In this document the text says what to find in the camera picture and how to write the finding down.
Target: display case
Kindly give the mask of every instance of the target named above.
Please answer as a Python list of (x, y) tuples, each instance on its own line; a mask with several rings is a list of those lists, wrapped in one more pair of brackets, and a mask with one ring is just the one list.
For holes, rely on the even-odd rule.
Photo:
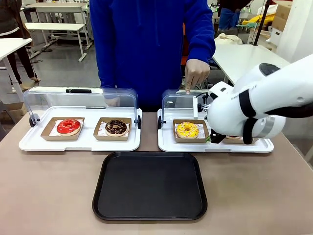
[(211, 133), (207, 121), (207, 109), (213, 101), (211, 97), (203, 99), (201, 93), (197, 95), (179, 94), (174, 91), (167, 91), (163, 94), (162, 109), (157, 112), (158, 118), (158, 146), (166, 152), (249, 152), (267, 153), (274, 148), (269, 139), (255, 139), (252, 144), (245, 145), (239, 141), (229, 143), (222, 141), (219, 144), (211, 143), (205, 133), (201, 140), (179, 140), (175, 128), (178, 123), (193, 122), (201, 128), (207, 128)]
[[(140, 145), (142, 111), (137, 108), (133, 90), (91, 88), (33, 88), (24, 93), (31, 129), (19, 143), (24, 151), (133, 151)], [(62, 120), (77, 120), (80, 131), (75, 136), (59, 133)], [(127, 120), (125, 134), (115, 138), (98, 138), (102, 124), (110, 120)]]

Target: white tray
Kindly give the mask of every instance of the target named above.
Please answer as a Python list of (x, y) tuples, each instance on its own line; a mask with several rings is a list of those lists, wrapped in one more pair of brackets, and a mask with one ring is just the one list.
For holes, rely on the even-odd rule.
[[(109, 107), (106, 109), (86, 109), (85, 107), (53, 106), (42, 111), (34, 111), (41, 120), (31, 128), (19, 143), (24, 151), (133, 151), (140, 145), (141, 130), (134, 124), (134, 108)], [(142, 117), (141, 109), (137, 116)], [(46, 141), (40, 135), (53, 117), (85, 117), (83, 129), (76, 141)], [(93, 136), (94, 129), (101, 117), (131, 118), (132, 129), (127, 141), (98, 141)]]
[[(157, 117), (162, 115), (162, 110), (157, 112)], [(204, 119), (204, 113), (199, 114), (199, 119)], [(173, 135), (174, 119), (193, 119), (192, 110), (172, 109), (165, 112), (163, 127), (157, 131), (158, 146), (165, 152), (233, 152), (233, 153), (269, 153), (274, 145), (269, 139), (259, 139), (254, 144), (227, 144), (227, 143), (176, 143)]]

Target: red glazed donut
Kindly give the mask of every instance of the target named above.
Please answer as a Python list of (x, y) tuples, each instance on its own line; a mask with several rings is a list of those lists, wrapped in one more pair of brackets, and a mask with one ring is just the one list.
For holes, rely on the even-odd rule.
[(80, 130), (80, 122), (77, 120), (64, 120), (57, 126), (57, 132), (61, 136), (73, 136)]

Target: human hand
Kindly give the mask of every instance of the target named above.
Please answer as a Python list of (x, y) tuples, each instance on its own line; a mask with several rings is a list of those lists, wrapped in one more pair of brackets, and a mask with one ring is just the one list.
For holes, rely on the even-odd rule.
[(113, 99), (104, 99), (104, 102), (108, 106), (118, 107), (121, 105), (121, 99), (119, 97), (115, 97)]
[(197, 60), (189, 59), (186, 63), (185, 76), (186, 76), (186, 93), (190, 94), (190, 87), (195, 86), (197, 83), (203, 82), (210, 74), (210, 66), (208, 63)]

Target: donut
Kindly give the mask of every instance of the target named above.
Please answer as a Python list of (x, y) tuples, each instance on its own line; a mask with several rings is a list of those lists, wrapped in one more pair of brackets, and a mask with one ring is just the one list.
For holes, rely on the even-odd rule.
[(73, 136), (79, 132), (81, 124), (77, 120), (63, 120), (57, 126), (57, 132), (61, 136)]
[(182, 139), (195, 139), (198, 137), (197, 125), (190, 122), (182, 122), (176, 128), (176, 134)]
[(127, 132), (127, 125), (121, 120), (111, 120), (106, 124), (105, 130), (108, 136), (123, 136)]

